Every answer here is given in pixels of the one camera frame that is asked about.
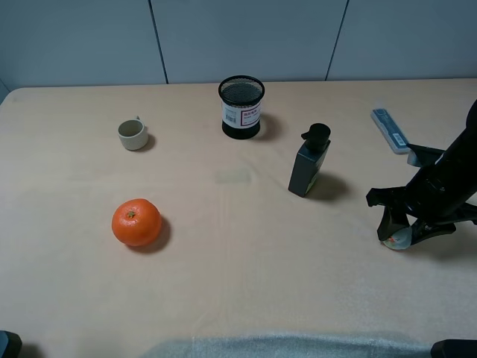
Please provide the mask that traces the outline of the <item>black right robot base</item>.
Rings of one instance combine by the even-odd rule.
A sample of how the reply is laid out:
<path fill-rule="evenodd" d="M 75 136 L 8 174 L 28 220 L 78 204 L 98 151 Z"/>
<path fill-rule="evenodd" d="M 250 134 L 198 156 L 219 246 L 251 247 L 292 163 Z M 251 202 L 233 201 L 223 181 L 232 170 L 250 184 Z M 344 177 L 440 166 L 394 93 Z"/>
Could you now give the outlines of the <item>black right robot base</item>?
<path fill-rule="evenodd" d="M 477 341 L 472 339 L 446 339 L 433 344 L 432 358 L 477 358 Z"/>

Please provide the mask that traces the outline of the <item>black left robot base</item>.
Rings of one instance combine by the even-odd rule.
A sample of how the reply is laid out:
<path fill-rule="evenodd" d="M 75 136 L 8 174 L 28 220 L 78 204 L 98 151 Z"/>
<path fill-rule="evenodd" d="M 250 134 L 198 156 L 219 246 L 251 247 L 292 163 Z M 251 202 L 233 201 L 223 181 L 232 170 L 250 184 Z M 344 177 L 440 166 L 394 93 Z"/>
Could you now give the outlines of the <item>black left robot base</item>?
<path fill-rule="evenodd" d="M 17 358 L 22 349 L 22 340 L 16 333 L 0 331 L 0 357 Z"/>

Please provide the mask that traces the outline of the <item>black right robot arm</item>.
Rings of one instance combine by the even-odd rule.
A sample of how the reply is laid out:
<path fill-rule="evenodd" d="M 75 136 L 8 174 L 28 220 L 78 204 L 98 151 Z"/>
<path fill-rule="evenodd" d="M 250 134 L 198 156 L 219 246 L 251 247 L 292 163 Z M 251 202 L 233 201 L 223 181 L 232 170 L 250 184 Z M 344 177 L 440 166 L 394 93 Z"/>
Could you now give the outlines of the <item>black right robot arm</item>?
<path fill-rule="evenodd" d="M 405 250 L 424 240 L 454 233 L 459 222 L 476 223 L 476 105 L 470 108 L 465 129 L 445 151 L 410 144 L 411 162 L 420 169 L 405 185 L 372 188 L 370 207 L 383 206 L 377 229 L 379 241 Z"/>

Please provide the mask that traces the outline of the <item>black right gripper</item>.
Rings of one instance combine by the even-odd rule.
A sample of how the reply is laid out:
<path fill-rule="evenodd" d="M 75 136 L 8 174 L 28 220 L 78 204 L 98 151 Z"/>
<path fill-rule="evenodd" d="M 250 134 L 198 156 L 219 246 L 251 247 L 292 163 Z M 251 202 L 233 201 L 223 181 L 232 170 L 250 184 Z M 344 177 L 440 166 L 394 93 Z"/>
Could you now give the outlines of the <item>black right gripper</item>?
<path fill-rule="evenodd" d="M 409 159 L 420 165 L 405 185 L 372 188 L 366 195 L 370 207 L 383 206 L 377 234 L 381 242 L 397 231 L 411 228 L 410 246 L 456 231 L 454 223 L 476 222 L 476 206 L 467 200 L 476 193 L 476 150 L 451 145 L 447 150 L 408 146 Z M 407 215 L 417 219 L 409 224 Z"/>

